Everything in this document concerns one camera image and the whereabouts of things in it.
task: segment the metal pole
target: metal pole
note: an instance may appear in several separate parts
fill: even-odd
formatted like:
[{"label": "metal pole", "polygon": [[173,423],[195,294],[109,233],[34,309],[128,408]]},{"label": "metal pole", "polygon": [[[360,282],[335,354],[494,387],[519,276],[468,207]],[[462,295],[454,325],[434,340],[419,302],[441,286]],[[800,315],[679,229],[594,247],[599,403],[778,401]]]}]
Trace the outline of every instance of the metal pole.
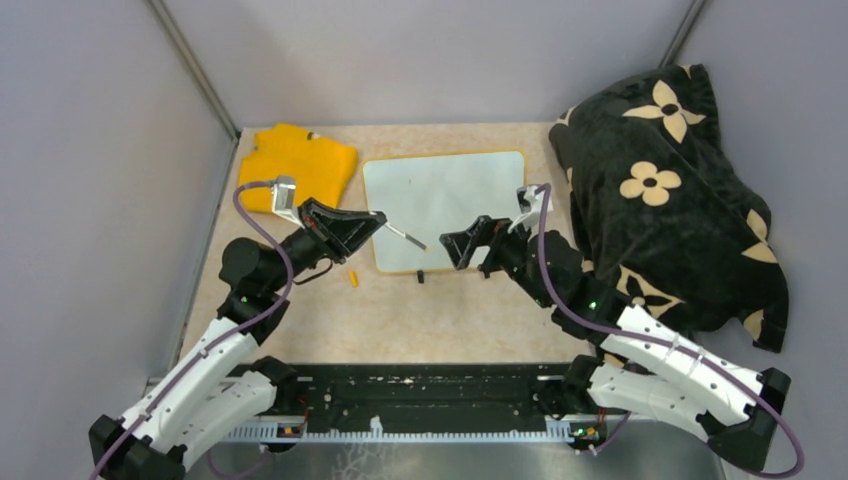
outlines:
[{"label": "metal pole", "polygon": [[212,87],[209,77],[206,75],[206,72],[203,71],[203,67],[200,66],[200,62],[198,62],[197,57],[191,50],[191,47],[189,46],[188,41],[186,41],[185,36],[183,36],[180,31],[179,26],[177,26],[177,22],[174,20],[174,17],[171,15],[171,11],[168,10],[165,2],[163,0],[144,0],[144,3],[146,3],[153,11],[153,15],[165,31],[165,35],[174,46],[177,56],[180,57],[180,60],[183,65],[185,65],[189,75],[191,75],[192,80],[194,80],[194,84],[200,90],[201,95],[203,95],[206,103],[209,104],[209,108],[212,109],[212,112],[218,118],[221,126],[230,138],[238,140],[238,127],[236,127],[235,122],[233,122],[233,118],[230,116],[226,107],[224,107],[224,103],[221,102],[221,98],[218,97],[218,93],[215,92],[215,89]]},{"label": "metal pole", "polygon": [[[218,183],[218,185],[216,185],[216,187],[218,189],[218,193],[217,193],[217,196],[216,196],[217,197],[216,198],[216,200],[217,200],[216,205],[220,206],[221,202],[226,200],[225,196],[226,196],[226,193],[227,193],[227,182],[230,178],[230,171],[233,169],[233,164],[236,161],[236,153],[238,152],[238,145],[239,145],[238,139],[234,138],[232,140],[232,143],[230,144],[230,152],[229,152],[229,157],[228,157],[229,161],[226,162],[224,167],[221,169],[221,172],[216,173],[216,175],[215,175],[215,178],[218,179],[218,181],[220,182],[220,183]],[[197,299],[197,291],[198,291],[198,289],[200,289],[200,275],[201,275],[201,273],[203,273],[203,265],[206,262],[206,257],[209,255],[209,248],[212,246],[212,235],[215,233],[215,226],[218,224],[218,211],[219,211],[219,209],[220,209],[220,207],[215,208],[215,211],[212,215],[211,221],[208,224],[205,225],[206,235],[204,235],[204,237],[203,237],[204,238],[204,243],[202,245],[203,250],[200,252],[199,256],[197,256],[193,259],[193,260],[195,260],[194,265],[192,265],[192,271],[195,272],[194,283],[191,286],[191,291],[189,292],[188,297],[186,298],[186,301],[181,305],[182,311],[180,312],[180,315],[178,317],[175,317],[175,320],[177,318],[179,318],[182,321],[182,329],[180,330],[179,334],[177,335],[177,337],[175,339],[176,345],[170,344],[169,349],[167,350],[171,355],[170,358],[168,359],[167,370],[174,368],[177,365],[177,363],[179,363],[179,361],[180,361],[180,352],[182,351],[183,342],[185,342],[185,334],[187,333],[186,332],[186,326],[188,325],[188,322],[191,320],[191,312],[192,312],[192,309],[194,308],[194,302]],[[164,375],[167,374],[167,370],[165,371],[165,373],[162,373],[162,372],[157,372],[157,373],[162,373],[162,376],[164,376]]]},{"label": "metal pole", "polygon": [[669,44],[668,49],[665,51],[665,55],[663,55],[663,58],[660,61],[660,67],[664,67],[677,61],[677,57],[680,55],[680,51],[686,44],[689,34],[691,34],[692,29],[695,28],[695,23],[698,21],[698,17],[711,1],[712,0],[692,0],[692,3],[689,5],[689,10],[687,10],[686,15],[683,16],[683,21],[680,22],[680,26],[677,27],[677,32],[674,34],[671,44]]}]

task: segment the yellow towel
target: yellow towel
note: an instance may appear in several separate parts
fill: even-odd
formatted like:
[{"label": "yellow towel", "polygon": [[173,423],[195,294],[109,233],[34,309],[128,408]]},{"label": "yellow towel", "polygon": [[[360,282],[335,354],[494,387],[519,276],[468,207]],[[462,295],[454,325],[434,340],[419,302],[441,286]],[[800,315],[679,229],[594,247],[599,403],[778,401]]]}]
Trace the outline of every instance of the yellow towel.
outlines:
[{"label": "yellow towel", "polygon": [[[294,203],[309,197],[337,208],[356,168],[356,149],[294,125],[277,125],[256,134],[256,149],[242,160],[239,185],[290,175],[297,181]],[[245,208],[271,212],[271,191],[255,189],[241,196]]]}]

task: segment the black cloth with flower pattern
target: black cloth with flower pattern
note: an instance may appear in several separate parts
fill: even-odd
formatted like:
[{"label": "black cloth with flower pattern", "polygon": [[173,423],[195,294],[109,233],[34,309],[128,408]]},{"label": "black cloth with flower pattern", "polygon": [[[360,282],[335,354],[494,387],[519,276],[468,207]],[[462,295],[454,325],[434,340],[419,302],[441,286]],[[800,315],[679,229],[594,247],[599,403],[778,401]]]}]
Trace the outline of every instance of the black cloth with flower pattern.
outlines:
[{"label": "black cloth with flower pattern", "polygon": [[584,271],[678,331],[738,318],[755,346],[781,350],[789,294],[768,245],[771,211],[721,150],[703,66],[618,82],[568,109],[549,137]]}]

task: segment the whiteboard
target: whiteboard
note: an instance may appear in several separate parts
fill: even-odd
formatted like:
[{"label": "whiteboard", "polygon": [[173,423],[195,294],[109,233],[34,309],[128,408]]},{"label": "whiteboard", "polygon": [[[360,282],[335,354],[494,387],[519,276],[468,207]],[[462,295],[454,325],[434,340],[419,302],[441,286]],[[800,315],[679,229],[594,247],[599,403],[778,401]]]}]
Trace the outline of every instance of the whiteboard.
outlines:
[{"label": "whiteboard", "polygon": [[[465,230],[480,215],[516,217],[516,190],[524,185],[520,151],[451,153],[372,159],[362,167],[369,210],[428,246],[380,229],[372,238],[377,269],[383,273],[452,270],[439,243],[443,233]],[[482,263],[481,248],[470,265]]]}]

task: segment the white wall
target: white wall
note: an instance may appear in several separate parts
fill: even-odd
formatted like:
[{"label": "white wall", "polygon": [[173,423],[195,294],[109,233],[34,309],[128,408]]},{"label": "white wall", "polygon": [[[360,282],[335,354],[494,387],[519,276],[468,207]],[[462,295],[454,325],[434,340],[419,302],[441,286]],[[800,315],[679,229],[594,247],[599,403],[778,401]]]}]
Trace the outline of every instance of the white wall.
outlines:
[{"label": "white wall", "polygon": [[242,126],[551,120],[656,66],[690,0],[167,0]]},{"label": "white wall", "polygon": [[229,140],[143,2],[3,2],[0,478],[84,479],[173,352]]},{"label": "white wall", "polygon": [[[751,349],[739,328],[710,336],[708,344],[744,364],[773,364],[792,376],[786,414],[808,457],[799,479],[845,478],[848,471],[845,19],[845,2],[720,0],[682,58],[706,64],[725,151],[772,209],[769,243],[786,272],[792,305],[780,355]],[[782,438],[769,460],[773,471],[791,466],[792,450]]]}]

